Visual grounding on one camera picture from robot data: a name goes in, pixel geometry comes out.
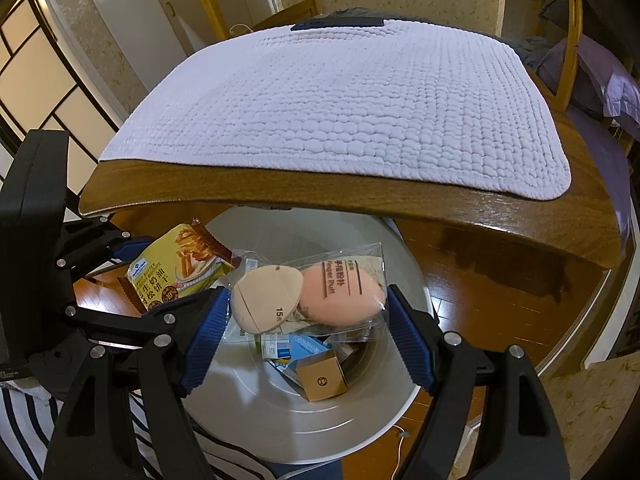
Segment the white closet doors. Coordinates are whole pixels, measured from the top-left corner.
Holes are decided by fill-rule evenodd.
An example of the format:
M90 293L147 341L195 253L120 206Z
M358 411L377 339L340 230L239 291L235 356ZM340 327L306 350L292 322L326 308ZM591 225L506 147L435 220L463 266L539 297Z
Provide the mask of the white closet doors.
M143 87L217 39L200 0L92 0ZM246 32L282 9L281 0L217 0L230 32Z

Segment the white quilted mat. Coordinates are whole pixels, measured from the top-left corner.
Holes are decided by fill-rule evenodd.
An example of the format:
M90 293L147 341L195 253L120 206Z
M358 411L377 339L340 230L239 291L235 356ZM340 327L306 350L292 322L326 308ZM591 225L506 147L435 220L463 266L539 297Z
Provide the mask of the white quilted mat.
M361 174L532 200L572 183L549 107L511 47L406 20L282 26L199 50L101 157Z

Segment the dark blue smartphone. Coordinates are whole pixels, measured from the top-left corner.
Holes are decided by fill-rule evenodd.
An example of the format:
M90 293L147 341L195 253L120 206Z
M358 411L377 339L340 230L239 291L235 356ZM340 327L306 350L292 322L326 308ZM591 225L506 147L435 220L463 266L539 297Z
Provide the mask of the dark blue smartphone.
M292 32L320 28L339 27L383 27L385 22L376 16L328 15L323 18L311 18L291 27Z

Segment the small gold Loreal box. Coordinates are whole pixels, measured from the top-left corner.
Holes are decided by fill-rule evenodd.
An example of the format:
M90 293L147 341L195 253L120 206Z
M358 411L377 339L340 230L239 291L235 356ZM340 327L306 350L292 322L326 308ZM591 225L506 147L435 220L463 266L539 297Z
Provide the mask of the small gold Loreal box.
M309 402L332 399L348 390L341 363L333 350L297 361L296 376Z

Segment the wooden bunk bed frame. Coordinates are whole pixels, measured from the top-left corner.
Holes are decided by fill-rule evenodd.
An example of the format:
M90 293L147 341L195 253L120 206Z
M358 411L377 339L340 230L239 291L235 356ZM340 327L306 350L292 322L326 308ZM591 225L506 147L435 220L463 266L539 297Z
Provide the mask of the wooden bunk bed frame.
M568 1L568 26L567 38L564 51L564 58L560 73L558 90L555 94L548 96L547 101L554 110L567 109L570 96L574 88L575 78L578 70L577 47L582 39L582 0ZM200 0L201 6L206 15L210 27L213 29L217 40L227 40L231 38L231 27L227 25L217 0ZM307 18L315 18L320 15L318 0L303 0L288 6L282 11L271 15L269 18L256 25L257 30L294 25Z

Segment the purple pillow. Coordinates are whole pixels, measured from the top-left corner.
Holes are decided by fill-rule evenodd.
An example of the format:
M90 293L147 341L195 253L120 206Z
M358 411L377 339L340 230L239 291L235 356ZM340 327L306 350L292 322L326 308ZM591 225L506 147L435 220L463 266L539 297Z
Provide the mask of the purple pillow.
M613 119L639 139L639 84L609 51L587 36L576 47L579 67L567 115L585 141L615 209L618 229L630 223L630 184L624 150L602 125Z

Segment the white trash bin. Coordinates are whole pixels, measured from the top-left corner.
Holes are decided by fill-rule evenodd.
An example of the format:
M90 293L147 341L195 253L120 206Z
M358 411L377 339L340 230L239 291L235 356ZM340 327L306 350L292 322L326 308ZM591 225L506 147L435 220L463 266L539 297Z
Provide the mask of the white trash bin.
M235 207L207 229L241 257L241 272L282 263L360 266L430 312L424 276L383 220L365 214ZM355 327L299 322L253 336L230 322L204 382L183 405L213 437L268 462L325 463L390 430L420 392L387 329L386 312Z

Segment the shoji sliding screen door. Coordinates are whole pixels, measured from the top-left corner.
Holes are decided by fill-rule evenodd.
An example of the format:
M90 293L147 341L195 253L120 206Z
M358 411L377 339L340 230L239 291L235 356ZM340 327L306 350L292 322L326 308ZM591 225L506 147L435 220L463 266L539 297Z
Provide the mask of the shoji sliding screen door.
M67 187L76 195L118 129L37 0L17 0L1 23L1 127L17 142L35 129L68 132Z

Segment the makeup puff sponges packet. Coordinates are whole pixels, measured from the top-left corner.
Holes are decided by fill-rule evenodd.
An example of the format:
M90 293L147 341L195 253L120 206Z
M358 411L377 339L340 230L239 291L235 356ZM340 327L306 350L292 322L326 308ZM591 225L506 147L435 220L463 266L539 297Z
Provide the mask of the makeup puff sponges packet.
M360 342L374 339L388 321L379 242L288 261L248 250L237 255L240 267L224 283L230 292L226 341L308 335Z

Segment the yellow biscuit packet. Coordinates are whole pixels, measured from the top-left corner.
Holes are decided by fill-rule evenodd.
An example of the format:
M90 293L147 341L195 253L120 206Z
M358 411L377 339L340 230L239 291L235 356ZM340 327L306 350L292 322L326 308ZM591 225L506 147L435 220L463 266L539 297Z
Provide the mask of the yellow biscuit packet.
M141 313L196 294L231 273L239 264L204 224L180 223L153 240L129 263L119 280L127 298Z

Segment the wooden table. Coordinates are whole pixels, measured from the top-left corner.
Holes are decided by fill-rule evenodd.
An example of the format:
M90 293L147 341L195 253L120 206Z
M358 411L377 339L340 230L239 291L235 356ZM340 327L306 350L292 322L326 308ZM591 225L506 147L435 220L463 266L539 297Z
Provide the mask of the wooden table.
M572 184L550 202L410 180L145 160L101 162L81 193L84 216L166 203L300 207L480 228L612 269L622 258L612 200L567 114L551 111Z

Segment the blue white carton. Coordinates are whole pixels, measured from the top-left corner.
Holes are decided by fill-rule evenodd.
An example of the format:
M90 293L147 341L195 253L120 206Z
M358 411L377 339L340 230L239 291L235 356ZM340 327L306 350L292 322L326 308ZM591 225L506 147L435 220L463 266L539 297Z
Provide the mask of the blue white carton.
M296 362L329 350L314 337L296 334L267 334L260 337L262 358L283 363Z

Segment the striped black white clothing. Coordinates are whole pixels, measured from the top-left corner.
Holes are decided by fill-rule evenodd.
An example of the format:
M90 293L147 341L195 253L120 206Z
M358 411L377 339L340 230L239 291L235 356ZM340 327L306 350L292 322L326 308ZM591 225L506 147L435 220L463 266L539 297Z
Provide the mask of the striped black white clothing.
M152 445L142 396L129 396L132 426L146 478L160 479L160 464ZM42 477L48 447L63 403L42 400L11 386L1 388L1 441L33 479ZM272 479L272 471L252 453L220 440L193 424L198 445L216 479Z

